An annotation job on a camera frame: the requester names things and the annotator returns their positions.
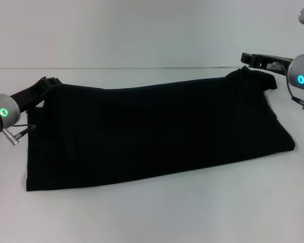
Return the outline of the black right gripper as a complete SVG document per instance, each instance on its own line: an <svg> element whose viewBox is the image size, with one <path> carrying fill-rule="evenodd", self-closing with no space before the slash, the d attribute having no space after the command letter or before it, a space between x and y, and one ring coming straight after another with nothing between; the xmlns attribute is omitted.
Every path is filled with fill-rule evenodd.
<svg viewBox="0 0 304 243"><path fill-rule="evenodd" d="M257 69L271 71L280 75L286 75L287 69L293 59L270 56L270 55L256 55L249 53L242 53L241 62Z"/></svg>

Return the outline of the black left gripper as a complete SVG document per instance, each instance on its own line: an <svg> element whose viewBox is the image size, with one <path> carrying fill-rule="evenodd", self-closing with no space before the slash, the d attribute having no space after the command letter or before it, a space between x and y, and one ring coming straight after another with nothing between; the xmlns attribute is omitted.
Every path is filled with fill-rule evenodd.
<svg viewBox="0 0 304 243"><path fill-rule="evenodd" d="M61 81L58 78L43 77L31 87L12 95L11 98L17 103L22 113L38 105L50 89L60 85Z"/></svg>

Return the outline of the black shirt with FREE print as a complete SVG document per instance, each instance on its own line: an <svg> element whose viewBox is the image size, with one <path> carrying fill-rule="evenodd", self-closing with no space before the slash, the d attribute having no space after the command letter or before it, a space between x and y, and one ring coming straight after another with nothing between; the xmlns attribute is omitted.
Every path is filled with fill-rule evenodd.
<svg viewBox="0 0 304 243"><path fill-rule="evenodd" d="M292 151L264 95L275 78L224 77L127 89L62 85L28 112L27 191L109 185Z"/></svg>

